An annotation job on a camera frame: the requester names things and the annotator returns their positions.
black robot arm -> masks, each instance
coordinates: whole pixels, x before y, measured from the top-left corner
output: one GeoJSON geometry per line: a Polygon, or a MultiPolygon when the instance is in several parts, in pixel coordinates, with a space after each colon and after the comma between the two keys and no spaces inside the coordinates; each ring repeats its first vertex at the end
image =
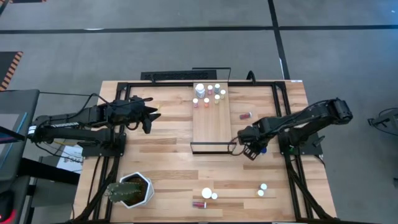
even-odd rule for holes
{"type": "Polygon", "coordinates": [[[281,132],[286,134],[291,146],[299,146],[311,134],[331,124],[347,124],[353,115],[344,100],[323,100],[304,110],[283,117],[261,118],[238,131],[240,145],[245,145],[243,154],[254,160],[267,147],[268,142],[281,132]]]}
{"type": "Polygon", "coordinates": [[[116,156],[124,152],[126,136],[116,134],[114,127],[142,123],[146,134],[150,133],[152,122],[160,114],[156,108],[145,106],[145,101],[133,96],[128,100],[114,100],[110,103],[83,108],[77,113],[39,116],[29,127],[28,138],[34,143],[51,143],[55,138],[83,140],[83,156],[116,156]],[[100,128],[97,131],[82,128],[100,128]]]}

small container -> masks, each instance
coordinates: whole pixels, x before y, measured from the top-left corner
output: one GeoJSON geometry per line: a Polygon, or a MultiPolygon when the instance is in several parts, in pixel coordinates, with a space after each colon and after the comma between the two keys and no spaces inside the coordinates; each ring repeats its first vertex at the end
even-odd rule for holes
{"type": "Polygon", "coordinates": [[[240,119],[249,119],[251,118],[251,112],[239,115],[240,119]]]}
{"type": "Polygon", "coordinates": [[[262,197],[262,196],[264,196],[264,191],[263,190],[258,190],[257,194],[258,194],[258,196],[262,197]]]}
{"type": "Polygon", "coordinates": [[[209,107],[209,102],[210,102],[209,98],[205,98],[204,101],[205,101],[205,107],[209,107]]]}
{"type": "Polygon", "coordinates": [[[225,90],[221,90],[220,92],[221,92],[221,96],[220,96],[221,99],[224,99],[226,91],[225,90]]]}
{"type": "Polygon", "coordinates": [[[267,190],[268,186],[266,184],[260,185],[261,190],[267,190]]]}
{"type": "Polygon", "coordinates": [[[195,92],[197,94],[197,97],[199,98],[205,97],[206,95],[205,86],[202,83],[197,84],[195,87],[195,92]]]}
{"type": "Polygon", "coordinates": [[[207,94],[209,94],[209,95],[213,94],[213,86],[212,85],[207,86],[207,94]]]}
{"type": "Polygon", "coordinates": [[[201,196],[205,199],[211,198],[211,189],[206,187],[201,191],[201,196]]]}
{"type": "Polygon", "coordinates": [[[220,84],[215,84],[214,85],[214,93],[219,94],[220,93],[220,84]]]}
{"type": "Polygon", "coordinates": [[[206,202],[192,202],[192,206],[195,208],[206,208],[206,202]]]}
{"type": "Polygon", "coordinates": [[[194,108],[197,108],[198,107],[198,99],[196,99],[196,98],[194,98],[193,100],[192,100],[192,103],[193,103],[193,107],[194,108]]]}
{"type": "Polygon", "coordinates": [[[212,194],[211,194],[211,198],[212,198],[212,199],[217,199],[217,198],[218,198],[217,193],[212,193],[212,194]]]}
{"type": "Polygon", "coordinates": [[[218,104],[219,102],[220,102],[220,96],[216,94],[216,95],[214,96],[214,103],[215,103],[215,104],[218,104]]]}

wooden table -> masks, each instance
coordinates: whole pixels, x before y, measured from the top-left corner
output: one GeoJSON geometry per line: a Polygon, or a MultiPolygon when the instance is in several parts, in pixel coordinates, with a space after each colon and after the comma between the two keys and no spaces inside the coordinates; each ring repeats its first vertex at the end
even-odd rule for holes
{"type": "MultiPolygon", "coordinates": [[[[303,83],[285,83],[292,112],[304,109],[308,103],[303,83]]],[[[117,84],[117,81],[103,82],[100,95],[108,101],[113,100],[117,84]]],[[[261,117],[275,116],[270,87],[234,86],[228,90],[232,137],[261,117]],[[251,119],[239,119],[240,114],[249,111],[251,119]]],[[[126,130],[127,146],[119,164],[118,179],[139,171],[152,180],[155,195],[146,206],[131,210],[120,203],[114,204],[111,222],[295,221],[285,162],[277,138],[270,142],[268,152],[255,161],[245,156],[193,155],[190,149],[193,87],[134,87],[131,91],[131,96],[153,97],[147,105],[159,108],[162,116],[153,122],[148,135],[141,128],[126,130]],[[256,192],[261,183],[266,183],[268,189],[265,196],[258,197],[256,192]],[[216,192],[218,199],[207,200],[207,209],[193,208],[193,201],[203,201],[201,190],[204,187],[216,192]]],[[[281,94],[279,96],[284,111],[281,94]]],[[[93,157],[84,161],[74,203],[76,215],[86,206],[96,160],[93,157]]],[[[325,211],[335,217],[324,166],[313,156],[302,156],[302,160],[309,191],[325,211]]],[[[101,164],[93,195],[98,187],[101,164]]],[[[299,190],[297,193],[305,217],[302,194],[299,190]]],[[[103,198],[100,218],[104,217],[106,201],[103,198]]]]}

wooden board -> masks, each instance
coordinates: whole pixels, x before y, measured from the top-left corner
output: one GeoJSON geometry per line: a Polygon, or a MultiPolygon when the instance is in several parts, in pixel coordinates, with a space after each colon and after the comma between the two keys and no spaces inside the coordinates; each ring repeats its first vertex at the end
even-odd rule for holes
{"type": "MultiPolygon", "coordinates": [[[[103,82],[100,95],[106,100],[115,96],[117,82],[103,82]]],[[[155,195],[143,207],[128,210],[113,205],[111,222],[272,222],[294,221],[292,200],[284,158],[279,154],[277,138],[267,154],[250,161],[244,156],[192,155],[189,143],[193,135],[192,87],[140,87],[132,94],[154,97],[148,106],[159,108],[162,116],[153,122],[151,134],[126,130],[126,153],[121,158],[118,178],[139,171],[154,183],[155,195]],[[261,183],[268,185],[264,197],[256,196],[261,183]],[[207,200],[208,208],[192,208],[203,201],[202,188],[218,193],[217,200],[207,200]]],[[[292,112],[304,109],[307,99],[303,83],[287,82],[292,112]]],[[[269,87],[229,87],[232,133],[263,116],[274,116],[275,107],[269,87]],[[239,114],[252,112],[253,117],[240,120],[239,114]]],[[[308,189],[330,215],[335,208],[323,165],[313,156],[302,156],[308,189]]],[[[84,161],[75,198],[76,216],[86,206],[96,158],[84,161]]],[[[95,177],[93,193],[100,178],[95,177]]],[[[305,216],[302,196],[300,208],[305,216]]],[[[100,218],[104,217],[106,197],[100,218]]]]}
{"type": "MultiPolygon", "coordinates": [[[[195,86],[193,85],[193,95],[195,97],[195,86]]],[[[215,83],[203,83],[207,90],[208,85],[215,83]]],[[[205,107],[203,99],[199,98],[198,107],[193,109],[193,142],[207,142],[204,145],[192,145],[193,151],[227,151],[227,145],[216,145],[211,143],[230,142],[231,137],[231,119],[229,117],[229,93],[228,84],[219,83],[220,91],[225,90],[224,99],[220,99],[215,104],[215,93],[209,95],[206,91],[205,98],[209,98],[209,107],[205,107]]]]}

hexagonal pot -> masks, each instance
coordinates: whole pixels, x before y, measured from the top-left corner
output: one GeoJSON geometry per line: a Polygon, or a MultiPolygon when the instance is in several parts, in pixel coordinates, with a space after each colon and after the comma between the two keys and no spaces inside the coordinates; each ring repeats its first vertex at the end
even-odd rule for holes
{"type": "Polygon", "coordinates": [[[123,183],[125,181],[127,181],[130,177],[134,177],[134,176],[139,176],[140,178],[142,178],[144,181],[147,182],[148,186],[147,186],[147,190],[146,190],[146,194],[145,194],[145,199],[139,203],[136,203],[134,205],[128,205],[126,202],[121,201],[121,203],[128,209],[130,208],[134,208],[140,205],[146,205],[146,203],[154,196],[155,194],[155,190],[154,190],[154,186],[152,185],[152,182],[150,181],[150,179],[144,177],[142,174],[140,174],[140,172],[135,172],[133,174],[129,174],[126,175],[122,178],[120,178],[119,182],[123,183]]]}

